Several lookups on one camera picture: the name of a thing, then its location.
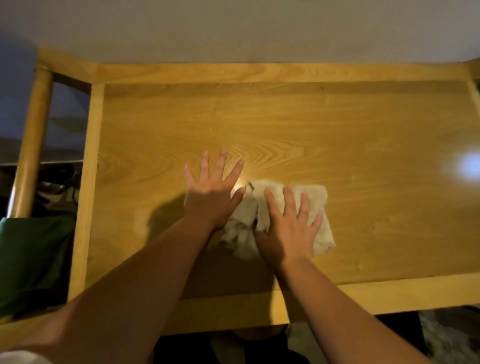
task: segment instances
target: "wooden table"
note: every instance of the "wooden table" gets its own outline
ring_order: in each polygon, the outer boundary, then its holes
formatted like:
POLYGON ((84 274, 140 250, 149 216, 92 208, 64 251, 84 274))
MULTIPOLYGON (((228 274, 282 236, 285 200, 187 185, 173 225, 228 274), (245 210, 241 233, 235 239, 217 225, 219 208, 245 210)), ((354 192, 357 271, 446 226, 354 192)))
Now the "wooden table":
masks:
MULTIPOLYGON (((93 84, 70 298, 178 219, 183 165, 198 172, 202 151, 226 148, 227 169, 245 160, 237 187, 327 188, 337 248, 315 264, 371 313, 480 302, 480 97, 467 65, 69 57, 42 51, 39 66, 93 84)), ((264 264, 216 235, 165 333, 292 320, 301 313, 264 264)))

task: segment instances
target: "white object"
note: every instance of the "white object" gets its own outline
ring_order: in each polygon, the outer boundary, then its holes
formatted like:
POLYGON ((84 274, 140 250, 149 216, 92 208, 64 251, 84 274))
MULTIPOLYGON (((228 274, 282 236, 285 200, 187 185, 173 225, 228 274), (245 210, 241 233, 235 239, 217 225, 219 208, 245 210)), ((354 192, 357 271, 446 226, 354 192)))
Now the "white object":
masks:
MULTIPOLYGON (((244 260, 260 259, 252 225, 257 220, 256 230, 268 231, 270 216, 268 215, 264 190, 269 188, 272 191, 280 211, 283 212, 285 209, 283 187, 283 184, 273 181, 251 181, 247 183, 245 196, 228 219, 224 228, 225 234, 221 238, 226 243, 227 248, 233 251, 234 256, 244 260)), ((313 242, 313 255, 325 254, 335 247, 332 230, 324 208, 328 196, 326 188, 318 184, 305 184, 292 187, 292 191, 295 196, 297 213, 300 208, 300 194, 306 193, 309 197, 308 225, 313 223, 318 214, 323 215, 322 227, 313 242)))

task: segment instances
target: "right hand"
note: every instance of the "right hand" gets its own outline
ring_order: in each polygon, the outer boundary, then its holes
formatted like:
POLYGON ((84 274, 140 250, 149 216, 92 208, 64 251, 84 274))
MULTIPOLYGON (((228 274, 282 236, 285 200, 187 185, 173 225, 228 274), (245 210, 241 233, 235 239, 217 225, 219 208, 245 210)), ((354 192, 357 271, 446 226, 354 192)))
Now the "right hand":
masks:
POLYGON ((284 187, 285 211, 282 214, 275 197, 268 188, 264 191, 270 215, 268 233, 255 232, 258 249, 265 261, 281 273, 292 263, 310 261, 313 257, 313 240, 322 225, 322 215, 317 215, 307 226, 310 203, 307 194, 301 194, 297 215, 292 189, 284 187))

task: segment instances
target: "left hand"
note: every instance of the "left hand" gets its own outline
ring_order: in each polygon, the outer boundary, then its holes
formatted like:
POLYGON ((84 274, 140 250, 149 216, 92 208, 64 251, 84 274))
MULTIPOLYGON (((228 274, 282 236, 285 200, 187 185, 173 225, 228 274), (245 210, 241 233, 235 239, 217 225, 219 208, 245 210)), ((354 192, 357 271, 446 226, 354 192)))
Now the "left hand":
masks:
POLYGON ((224 227, 245 194, 245 188, 241 187, 230 198, 230 192, 237 183, 244 162, 240 160, 223 181, 226 159, 227 152, 222 150, 210 176, 208 169, 209 153, 205 151, 202 155, 198 181, 195 180, 190 167, 188 165, 184 167, 188 187, 183 204, 185 206, 185 218, 205 224, 212 231, 224 227))

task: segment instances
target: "forearm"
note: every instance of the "forearm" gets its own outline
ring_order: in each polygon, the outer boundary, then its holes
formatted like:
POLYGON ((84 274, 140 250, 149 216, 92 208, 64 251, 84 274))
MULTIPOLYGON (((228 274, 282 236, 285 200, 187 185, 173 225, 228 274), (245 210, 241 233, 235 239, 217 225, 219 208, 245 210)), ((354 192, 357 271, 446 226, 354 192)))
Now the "forearm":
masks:
POLYGON ((211 229, 180 220, 53 314, 19 347, 55 364, 146 359, 211 229))
POLYGON ((330 363, 430 363, 346 296, 312 262, 295 263, 281 276, 307 314, 330 363))

